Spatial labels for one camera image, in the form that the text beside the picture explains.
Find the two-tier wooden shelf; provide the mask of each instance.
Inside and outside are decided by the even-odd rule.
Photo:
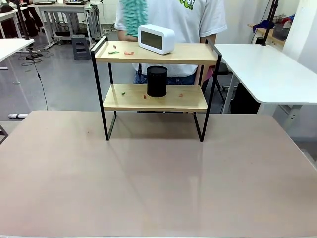
[[[133,55],[126,55],[124,52],[134,52]],[[139,47],[138,42],[108,41],[107,36],[103,37],[91,51],[94,66],[99,103],[103,117],[106,140],[109,140],[112,128],[116,119],[117,111],[143,111],[143,112],[190,112],[194,114],[199,138],[204,140],[205,131],[210,113],[211,100],[207,104],[200,84],[204,65],[216,65],[216,75],[221,62],[221,54],[214,47],[213,43],[187,44],[178,43],[175,50],[167,55],[145,50]],[[108,63],[110,88],[104,99],[102,97],[97,62]],[[147,85],[135,84],[114,84],[111,63],[149,63],[149,64],[196,64],[202,65],[198,85],[168,85],[167,95],[161,98],[153,98],[147,95]],[[215,81],[213,81],[211,92],[214,92]],[[114,117],[107,130],[104,111],[114,111]],[[200,132],[196,113],[206,113],[203,132]]]

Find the clock screen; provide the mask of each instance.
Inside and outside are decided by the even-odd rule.
[[[163,45],[163,37],[151,34],[149,32],[141,31],[141,42],[145,45],[152,46],[161,50]]]

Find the white digital clock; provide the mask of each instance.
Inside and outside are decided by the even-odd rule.
[[[171,29],[141,25],[138,29],[139,46],[161,55],[168,54],[175,49],[175,32]]]

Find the pen holder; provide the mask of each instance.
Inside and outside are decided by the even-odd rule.
[[[148,95],[155,98],[166,95],[167,68],[163,66],[151,66],[148,72]]]

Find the paper scrap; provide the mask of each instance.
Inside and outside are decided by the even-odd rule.
[[[131,51],[131,52],[125,51],[124,54],[125,55],[134,55],[134,51]]]
[[[113,54],[117,54],[117,53],[120,53],[120,52],[119,51],[109,51],[108,53],[109,53],[109,55],[113,55]]]

